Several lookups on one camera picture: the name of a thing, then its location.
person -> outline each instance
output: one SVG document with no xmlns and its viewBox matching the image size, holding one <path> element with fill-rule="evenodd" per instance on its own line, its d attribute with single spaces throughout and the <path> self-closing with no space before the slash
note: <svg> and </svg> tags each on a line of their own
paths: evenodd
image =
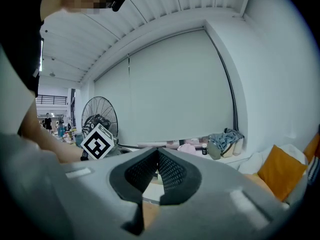
<svg viewBox="0 0 320 240">
<path fill-rule="evenodd" d="M 0 0 L 2 48 L 17 75 L 36 98 L 38 96 L 41 56 L 40 28 L 44 20 L 62 9 L 69 13 L 84 9 L 107 8 L 113 0 Z M 83 150 L 58 141 L 38 123 L 36 101 L 32 103 L 20 126 L 20 135 L 52 151 L 61 163 L 81 160 Z"/>
<path fill-rule="evenodd" d="M 45 123 L 45 129 L 47 129 L 48 132 L 51 134 L 51 131 L 52 131 L 52 126 L 51 126 L 52 120 L 49 117 L 49 113 L 46 113 L 46 119 L 44 119 L 44 123 Z"/>
</svg>

white ceiling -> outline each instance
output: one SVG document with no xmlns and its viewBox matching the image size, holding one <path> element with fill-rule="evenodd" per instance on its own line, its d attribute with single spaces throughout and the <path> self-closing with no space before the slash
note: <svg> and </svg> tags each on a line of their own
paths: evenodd
<svg viewBox="0 0 320 240">
<path fill-rule="evenodd" d="M 115 43 L 149 22 L 197 8 L 231 8 L 243 15 L 248 0 L 126 0 L 118 12 L 57 12 L 41 28 L 44 38 L 41 76 L 80 83 Z"/>
</svg>

